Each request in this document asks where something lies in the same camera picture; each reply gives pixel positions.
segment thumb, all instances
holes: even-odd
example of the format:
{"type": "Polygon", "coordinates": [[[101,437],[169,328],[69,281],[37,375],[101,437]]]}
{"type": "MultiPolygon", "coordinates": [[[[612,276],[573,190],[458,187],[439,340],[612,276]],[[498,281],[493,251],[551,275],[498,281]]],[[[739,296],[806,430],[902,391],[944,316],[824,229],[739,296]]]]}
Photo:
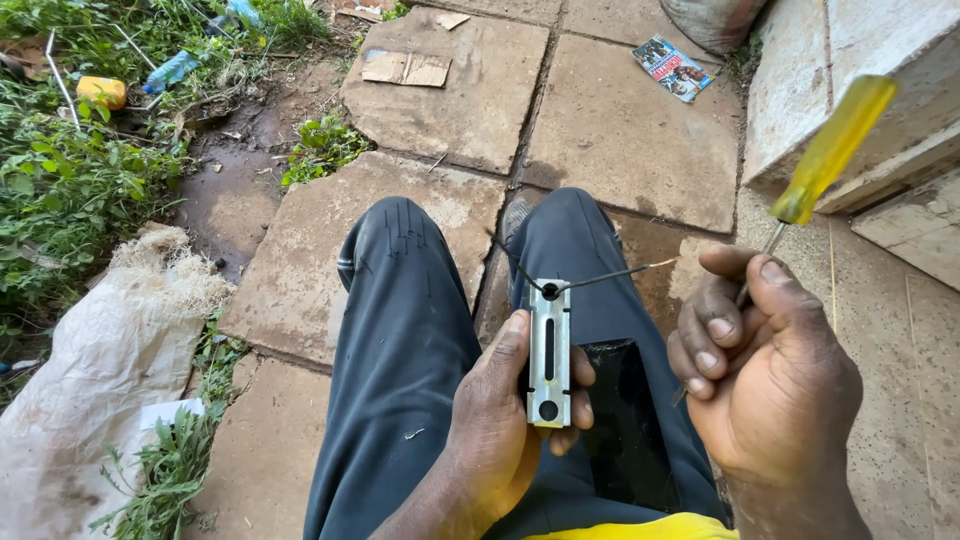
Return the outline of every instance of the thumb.
{"type": "Polygon", "coordinates": [[[516,378],[530,354],[530,313],[518,309],[480,356],[477,368],[486,370],[492,379],[516,386],[516,378]]]}
{"type": "Polygon", "coordinates": [[[775,333],[820,333],[829,330],[824,304],[770,256],[758,255],[747,265],[750,297],[775,333]]]}

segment dark blue pants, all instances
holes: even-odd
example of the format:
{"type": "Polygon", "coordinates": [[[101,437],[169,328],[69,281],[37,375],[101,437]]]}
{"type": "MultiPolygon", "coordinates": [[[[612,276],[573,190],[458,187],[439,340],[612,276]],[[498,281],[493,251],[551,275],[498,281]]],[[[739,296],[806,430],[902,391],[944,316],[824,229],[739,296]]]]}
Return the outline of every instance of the dark blue pants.
{"type": "MultiPolygon", "coordinates": [[[[581,189],[545,197],[510,249],[535,278],[575,282],[627,268],[609,218],[581,189]]],[[[338,268],[349,299],[304,540],[367,538],[403,503],[443,450],[453,394],[481,353],[444,237],[410,200],[373,205],[350,231],[338,268]]],[[[512,271],[519,307],[526,286],[512,271]]],[[[703,444],[684,404],[672,404],[679,383],[663,340],[630,277],[572,289],[571,303],[574,343],[639,344],[683,511],[725,522],[703,444]]],[[[663,516],[595,497],[583,445],[564,457],[544,447],[530,490],[485,538],[663,516]]]]}

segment yellow screwdriver handle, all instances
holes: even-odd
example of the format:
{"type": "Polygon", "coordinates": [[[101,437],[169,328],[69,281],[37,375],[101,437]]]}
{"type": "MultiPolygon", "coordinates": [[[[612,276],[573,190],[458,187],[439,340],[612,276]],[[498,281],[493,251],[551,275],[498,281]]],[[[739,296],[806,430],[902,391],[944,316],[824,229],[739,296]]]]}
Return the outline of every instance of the yellow screwdriver handle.
{"type": "Polygon", "coordinates": [[[813,137],[793,172],[790,186],[770,207],[770,215],[786,223],[804,224],[817,199],[833,184],[853,152],[876,124],[900,85],[892,77],[857,77],[840,105],[813,137]]]}

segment screwdriver shaft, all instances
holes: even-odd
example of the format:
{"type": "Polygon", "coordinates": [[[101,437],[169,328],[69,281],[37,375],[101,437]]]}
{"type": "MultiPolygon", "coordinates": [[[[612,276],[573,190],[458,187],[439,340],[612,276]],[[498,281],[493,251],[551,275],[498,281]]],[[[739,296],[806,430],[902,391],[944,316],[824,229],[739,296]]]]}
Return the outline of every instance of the screwdriver shaft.
{"type": "MultiPolygon", "coordinates": [[[[777,244],[780,243],[780,239],[783,238],[783,233],[786,231],[787,225],[789,223],[779,220],[777,222],[777,228],[774,229],[774,233],[770,235],[770,239],[767,240],[767,245],[763,247],[763,255],[773,255],[774,250],[777,249],[777,244]]],[[[736,307],[737,309],[742,309],[743,305],[747,302],[747,296],[749,296],[750,291],[747,289],[747,283],[744,282],[740,285],[740,290],[736,292],[736,307]]]]}

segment dirt ground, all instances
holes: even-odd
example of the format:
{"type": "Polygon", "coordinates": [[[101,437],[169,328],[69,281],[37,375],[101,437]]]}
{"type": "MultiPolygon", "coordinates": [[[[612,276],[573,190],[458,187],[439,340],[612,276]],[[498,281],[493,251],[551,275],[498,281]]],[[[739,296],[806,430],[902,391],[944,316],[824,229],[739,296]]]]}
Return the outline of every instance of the dirt ground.
{"type": "Polygon", "coordinates": [[[174,224],[190,231],[196,250],[212,260],[222,258],[222,272],[232,282],[240,281],[280,206],[286,158],[276,156],[300,141],[302,122],[339,106],[337,93],[346,74],[337,70],[335,58],[317,55],[275,72],[270,81],[258,81],[268,88],[263,97],[244,101],[190,146],[200,163],[180,182],[184,201],[174,224]]]}

